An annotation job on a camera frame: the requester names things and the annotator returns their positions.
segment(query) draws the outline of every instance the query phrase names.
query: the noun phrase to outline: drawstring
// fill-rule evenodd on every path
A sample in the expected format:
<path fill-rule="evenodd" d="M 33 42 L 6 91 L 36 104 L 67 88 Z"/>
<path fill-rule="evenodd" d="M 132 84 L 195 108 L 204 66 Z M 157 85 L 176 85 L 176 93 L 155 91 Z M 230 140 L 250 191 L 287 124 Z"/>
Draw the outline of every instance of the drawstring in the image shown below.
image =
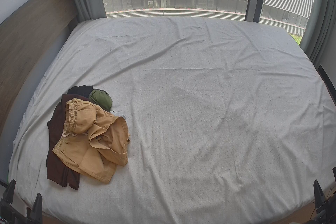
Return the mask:
<path fill-rule="evenodd" d="M 68 131 L 64 131 L 63 133 L 62 133 L 62 137 L 67 137 L 67 136 L 69 136 L 69 135 L 72 135 L 73 137 L 75 137 L 77 134 L 76 133 L 74 133 L 74 132 L 68 132 Z"/>

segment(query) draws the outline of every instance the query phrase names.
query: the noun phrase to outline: white bed sheet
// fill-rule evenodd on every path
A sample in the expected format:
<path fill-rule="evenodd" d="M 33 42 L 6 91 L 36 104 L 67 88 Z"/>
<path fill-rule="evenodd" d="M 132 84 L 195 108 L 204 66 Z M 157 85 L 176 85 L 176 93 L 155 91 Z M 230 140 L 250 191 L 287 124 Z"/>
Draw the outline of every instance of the white bed sheet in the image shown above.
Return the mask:
<path fill-rule="evenodd" d="M 47 121 L 72 86 L 123 110 L 129 162 L 78 191 L 46 178 Z M 193 17 L 78 25 L 23 117 L 9 179 L 68 223 L 266 223 L 333 184 L 336 108 L 284 29 Z"/>

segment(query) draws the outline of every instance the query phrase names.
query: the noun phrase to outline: grass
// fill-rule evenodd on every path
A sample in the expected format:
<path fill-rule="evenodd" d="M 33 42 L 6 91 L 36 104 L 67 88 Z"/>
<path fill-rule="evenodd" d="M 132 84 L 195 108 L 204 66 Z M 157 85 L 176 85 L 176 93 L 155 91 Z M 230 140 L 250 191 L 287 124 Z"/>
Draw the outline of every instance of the grass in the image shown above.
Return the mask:
<path fill-rule="evenodd" d="M 296 41 L 296 43 L 298 45 L 300 45 L 302 37 L 301 36 L 297 36 L 296 34 L 291 34 L 291 33 L 290 33 L 290 35 L 292 36 L 292 38 L 294 38 L 294 40 Z"/>

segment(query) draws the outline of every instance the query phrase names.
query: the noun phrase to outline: rolled green cloth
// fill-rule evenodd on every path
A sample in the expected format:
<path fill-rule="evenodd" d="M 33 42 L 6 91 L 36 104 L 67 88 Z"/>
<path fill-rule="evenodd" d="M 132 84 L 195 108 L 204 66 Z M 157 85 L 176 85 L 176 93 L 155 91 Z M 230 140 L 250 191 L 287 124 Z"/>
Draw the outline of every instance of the rolled green cloth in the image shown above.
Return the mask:
<path fill-rule="evenodd" d="M 112 99 L 106 91 L 93 89 L 89 95 L 89 100 L 99 105 L 102 109 L 110 112 L 112 106 Z"/>

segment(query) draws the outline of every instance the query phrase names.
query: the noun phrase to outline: wooden headboard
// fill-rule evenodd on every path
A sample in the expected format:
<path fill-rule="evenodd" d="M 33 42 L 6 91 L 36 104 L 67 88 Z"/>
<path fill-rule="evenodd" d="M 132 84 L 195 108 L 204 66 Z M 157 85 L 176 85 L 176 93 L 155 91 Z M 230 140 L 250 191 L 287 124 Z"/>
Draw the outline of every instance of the wooden headboard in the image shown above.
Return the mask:
<path fill-rule="evenodd" d="M 29 0 L 0 24 L 0 134 L 29 72 L 76 15 L 74 0 Z"/>

